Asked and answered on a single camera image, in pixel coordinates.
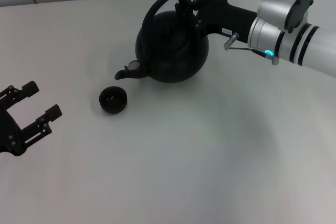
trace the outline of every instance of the small black bowl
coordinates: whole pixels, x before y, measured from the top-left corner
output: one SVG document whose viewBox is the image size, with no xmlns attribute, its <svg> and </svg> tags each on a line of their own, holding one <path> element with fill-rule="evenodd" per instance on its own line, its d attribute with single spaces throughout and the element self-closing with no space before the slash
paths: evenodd
<svg viewBox="0 0 336 224">
<path fill-rule="evenodd" d="M 102 109 L 109 114 L 118 114 L 127 105 L 127 94 L 121 87 L 108 87 L 99 95 Z"/>
</svg>

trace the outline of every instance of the kettle handle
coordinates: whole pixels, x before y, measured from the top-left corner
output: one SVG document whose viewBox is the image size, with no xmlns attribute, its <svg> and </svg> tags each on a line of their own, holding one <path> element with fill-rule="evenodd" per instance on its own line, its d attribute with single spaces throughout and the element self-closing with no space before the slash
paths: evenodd
<svg viewBox="0 0 336 224">
<path fill-rule="evenodd" d="M 158 10 L 169 0 L 157 0 L 152 7 L 148 10 L 143 22 L 142 22 L 142 45 L 145 47 L 146 46 L 146 34 L 148 33 L 148 27 L 149 24 L 152 22 L 152 20 L 154 19 L 155 14 L 158 12 Z M 179 3 L 181 5 L 187 6 L 187 7 L 191 7 L 192 6 L 192 2 L 191 0 L 178 0 Z"/>
</svg>

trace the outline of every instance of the white table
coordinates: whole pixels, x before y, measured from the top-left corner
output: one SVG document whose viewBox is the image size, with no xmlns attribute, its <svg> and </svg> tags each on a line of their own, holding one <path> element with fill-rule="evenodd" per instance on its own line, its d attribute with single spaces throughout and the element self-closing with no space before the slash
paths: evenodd
<svg viewBox="0 0 336 224">
<path fill-rule="evenodd" d="M 115 81 L 154 1 L 0 8 L 0 90 L 40 88 L 10 113 L 25 127 L 63 111 L 24 155 L 0 154 L 0 222 L 336 223 L 336 79 L 225 52 L 211 35 L 185 82 Z M 229 2 L 256 11 L 260 0 Z M 336 30 L 335 13 L 315 0 L 309 22 Z M 115 116 L 98 102 L 108 86 L 128 94 Z"/>
</svg>

